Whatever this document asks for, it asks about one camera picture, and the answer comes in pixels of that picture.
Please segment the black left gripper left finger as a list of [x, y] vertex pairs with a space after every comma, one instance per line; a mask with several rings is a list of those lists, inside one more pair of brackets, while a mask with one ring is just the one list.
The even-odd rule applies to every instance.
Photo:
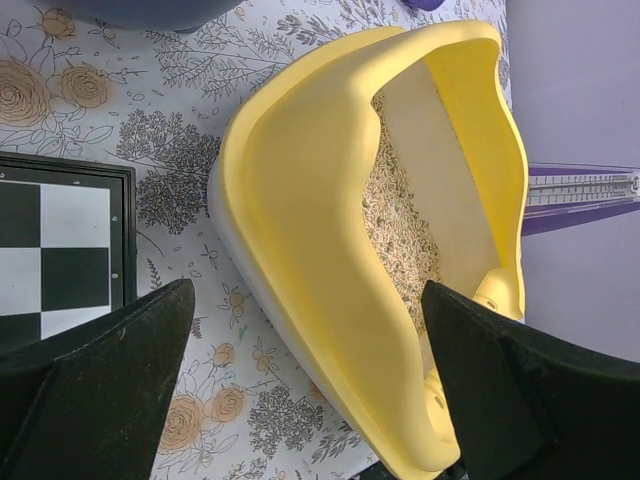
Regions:
[[194, 311], [175, 280], [2, 354], [2, 478], [149, 478]]

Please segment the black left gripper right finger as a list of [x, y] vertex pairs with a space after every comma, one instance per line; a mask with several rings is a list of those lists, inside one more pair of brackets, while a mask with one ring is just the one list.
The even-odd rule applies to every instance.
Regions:
[[472, 479], [636, 479], [639, 365], [430, 281], [429, 340]]

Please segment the yellow litter box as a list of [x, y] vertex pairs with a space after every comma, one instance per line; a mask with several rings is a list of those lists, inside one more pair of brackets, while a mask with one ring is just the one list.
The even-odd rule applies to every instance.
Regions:
[[460, 456], [440, 383], [362, 218], [383, 131], [408, 172], [444, 284], [525, 310], [525, 149], [499, 82], [499, 32], [477, 20], [330, 41], [232, 118], [209, 180], [212, 220], [297, 361], [400, 479]]

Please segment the blue trash bin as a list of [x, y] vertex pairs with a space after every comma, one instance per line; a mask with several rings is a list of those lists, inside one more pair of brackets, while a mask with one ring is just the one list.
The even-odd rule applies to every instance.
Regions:
[[228, 13], [241, 0], [59, 0], [39, 4], [61, 7], [132, 30], [195, 31]]

